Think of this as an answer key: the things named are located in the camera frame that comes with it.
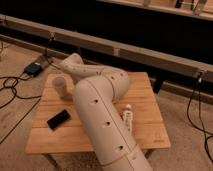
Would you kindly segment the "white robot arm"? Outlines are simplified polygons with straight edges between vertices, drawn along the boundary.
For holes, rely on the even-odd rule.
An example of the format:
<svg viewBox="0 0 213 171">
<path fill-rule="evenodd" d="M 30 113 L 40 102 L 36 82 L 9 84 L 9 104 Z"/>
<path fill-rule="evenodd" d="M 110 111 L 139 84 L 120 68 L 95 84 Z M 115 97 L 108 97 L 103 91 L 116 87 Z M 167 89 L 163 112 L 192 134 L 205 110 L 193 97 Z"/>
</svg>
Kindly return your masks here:
<svg viewBox="0 0 213 171">
<path fill-rule="evenodd" d="M 114 102 L 130 86 L 128 73 L 105 65 L 88 65 L 77 53 L 60 63 L 74 81 L 72 99 L 104 171 L 153 171 Z"/>
</svg>

